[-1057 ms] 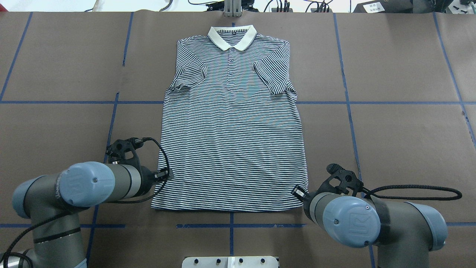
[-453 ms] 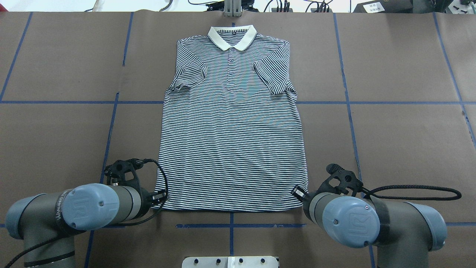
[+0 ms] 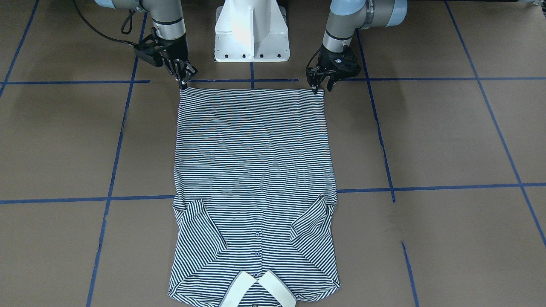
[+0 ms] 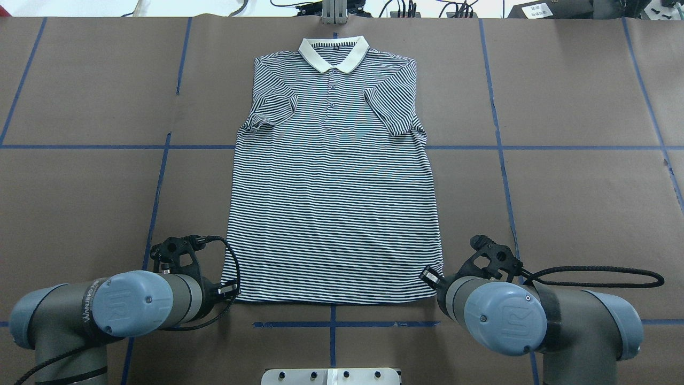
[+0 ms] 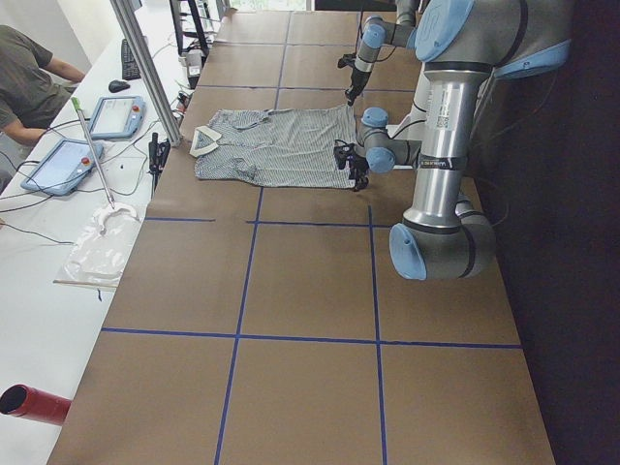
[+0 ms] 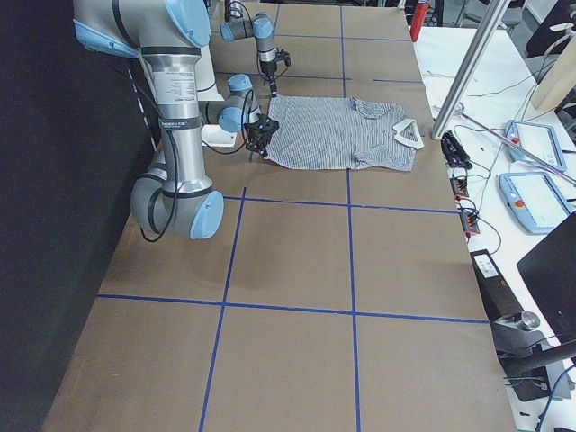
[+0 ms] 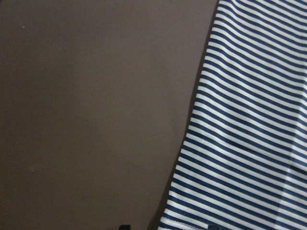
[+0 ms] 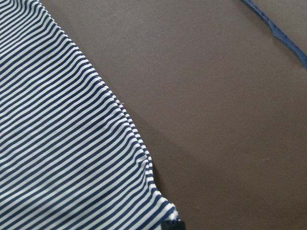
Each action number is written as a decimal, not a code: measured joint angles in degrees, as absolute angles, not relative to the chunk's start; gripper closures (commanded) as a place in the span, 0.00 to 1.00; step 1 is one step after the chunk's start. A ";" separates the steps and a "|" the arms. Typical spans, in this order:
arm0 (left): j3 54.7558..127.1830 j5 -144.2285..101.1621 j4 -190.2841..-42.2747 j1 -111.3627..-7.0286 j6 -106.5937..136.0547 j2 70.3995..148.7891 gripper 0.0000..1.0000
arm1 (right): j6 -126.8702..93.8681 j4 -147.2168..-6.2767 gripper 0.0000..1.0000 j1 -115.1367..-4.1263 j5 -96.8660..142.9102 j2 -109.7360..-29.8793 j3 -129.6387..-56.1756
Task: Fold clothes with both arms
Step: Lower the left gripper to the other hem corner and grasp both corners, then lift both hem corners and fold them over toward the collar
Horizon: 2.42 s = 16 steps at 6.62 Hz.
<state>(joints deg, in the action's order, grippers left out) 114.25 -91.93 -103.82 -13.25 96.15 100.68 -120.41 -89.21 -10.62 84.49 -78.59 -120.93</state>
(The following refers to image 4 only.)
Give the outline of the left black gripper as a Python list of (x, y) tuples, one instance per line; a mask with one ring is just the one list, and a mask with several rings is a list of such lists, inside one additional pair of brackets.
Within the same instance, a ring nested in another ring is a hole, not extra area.
[(239, 295), (239, 285), (237, 283), (226, 283), (220, 285), (213, 283), (205, 276), (201, 276), (202, 288), (202, 304), (199, 310), (199, 316), (207, 316), (219, 302), (217, 298), (235, 298)]

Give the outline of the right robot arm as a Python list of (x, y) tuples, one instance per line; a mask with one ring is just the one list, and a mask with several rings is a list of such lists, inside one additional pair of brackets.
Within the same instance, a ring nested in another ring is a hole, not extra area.
[(419, 277), (435, 290), (441, 311), (487, 349), (506, 356), (542, 354), (544, 384), (616, 384), (619, 361), (640, 353), (642, 319), (622, 297), (544, 283), (444, 277), (430, 266)]

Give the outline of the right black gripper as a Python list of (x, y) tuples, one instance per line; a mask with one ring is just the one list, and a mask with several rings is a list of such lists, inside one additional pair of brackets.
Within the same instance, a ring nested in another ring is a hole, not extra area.
[(454, 316), (454, 298), (458, 285), (454, 286), (458, 277), (442, 277), (432, 266), (426, 266), (419, 278), (436, 291), (438, 307), (446, 316)]

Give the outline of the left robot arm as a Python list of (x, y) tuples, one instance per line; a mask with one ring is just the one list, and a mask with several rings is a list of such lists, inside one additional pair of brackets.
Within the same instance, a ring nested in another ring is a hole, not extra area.
[(36, 366), (17, 384), (31, 377), (37, 384), (106, 384), (108, 344), (210, 326), (214, 305), (231, 307), (240, 292), (239, 279), (219, 284), (144, 270), (30, 292), (8, 322), (15, 344), (36, 354)]

